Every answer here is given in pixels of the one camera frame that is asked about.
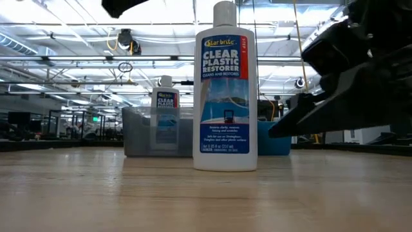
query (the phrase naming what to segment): blue bin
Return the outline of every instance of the blue bin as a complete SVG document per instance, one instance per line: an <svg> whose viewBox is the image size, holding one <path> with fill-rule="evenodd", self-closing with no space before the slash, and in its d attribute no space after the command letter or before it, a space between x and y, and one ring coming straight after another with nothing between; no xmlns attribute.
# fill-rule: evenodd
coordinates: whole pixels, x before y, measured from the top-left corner
<svg viewBox="0 0 412 232"><path fill-rule="evenodd" d="M292 143L291 137L270 139L268 130L276 122L257 122L257 154L258 155L289 155Z"/></svg>

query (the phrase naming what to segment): white bottle cap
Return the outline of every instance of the white bottle cap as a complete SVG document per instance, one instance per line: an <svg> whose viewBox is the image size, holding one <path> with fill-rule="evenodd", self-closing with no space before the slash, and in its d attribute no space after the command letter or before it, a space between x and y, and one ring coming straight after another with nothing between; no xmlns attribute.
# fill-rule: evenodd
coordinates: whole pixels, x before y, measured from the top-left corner
<svg viewBox="0 0 412 232"><path fill-rule="evenodd" d="M160 84L162 85L162 87L172 87L172 77L168 75L163 75L160 79Z"/></svg>
<svg viewBox="0 0 412 232"><path fill-rule="evenodd" d="M213 7L213 27L236 26L236 4L221 1Z"/></svg>

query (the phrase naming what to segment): wood grain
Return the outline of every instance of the wood grain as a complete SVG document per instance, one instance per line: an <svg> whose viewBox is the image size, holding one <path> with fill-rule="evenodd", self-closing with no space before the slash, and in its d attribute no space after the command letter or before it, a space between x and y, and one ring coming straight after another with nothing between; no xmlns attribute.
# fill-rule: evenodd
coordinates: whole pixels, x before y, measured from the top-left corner
<svg viewBox="0 0 412 232"><path fill-rule="evenodd" d="M249 173L122 149L0 153L0 231L411 231L412 159L338 151Z"/></svg>

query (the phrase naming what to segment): blue label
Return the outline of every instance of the blue label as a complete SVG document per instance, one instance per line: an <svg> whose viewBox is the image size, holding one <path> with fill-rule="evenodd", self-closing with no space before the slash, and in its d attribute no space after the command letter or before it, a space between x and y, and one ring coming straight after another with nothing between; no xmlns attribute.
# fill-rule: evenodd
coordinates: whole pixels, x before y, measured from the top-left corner
<svg viewBox="0 0 412 232"><path fill-rule="evenodd" d="M248 78L245 36L202 40L200 152L249 153Z"/></svg>
<svg viewBox="0 0 412 232"><path fill-rule="evenodd" d="M157 108L177 108L177 93L158 92ZM174 144L177 142L176 119L174 115L158 115L156 127L156 142L161 144Z"/></svg>

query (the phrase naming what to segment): white plastic bottle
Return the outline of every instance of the white plastic bottle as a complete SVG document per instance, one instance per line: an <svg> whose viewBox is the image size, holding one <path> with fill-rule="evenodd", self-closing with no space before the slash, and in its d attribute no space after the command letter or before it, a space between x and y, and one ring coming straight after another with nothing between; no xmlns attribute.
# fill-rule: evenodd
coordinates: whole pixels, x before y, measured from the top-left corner
<svg viewBox="0 0 412 232"><path fill-rule="evenodd" d="M213 28L196 36L194 168L253 171L258 159L254 33L236 27L236 5L214 6Z"/></svg>
<svg viewBox="0 0 412 232"><path fill-rule="evenodd" d="M179 90L172 88L172 77L163 75L161 87L153 88L152 108L179 108ZM178 122L176 115L152 115L150 124L153 150L176 150L178 147Z"/></svg>

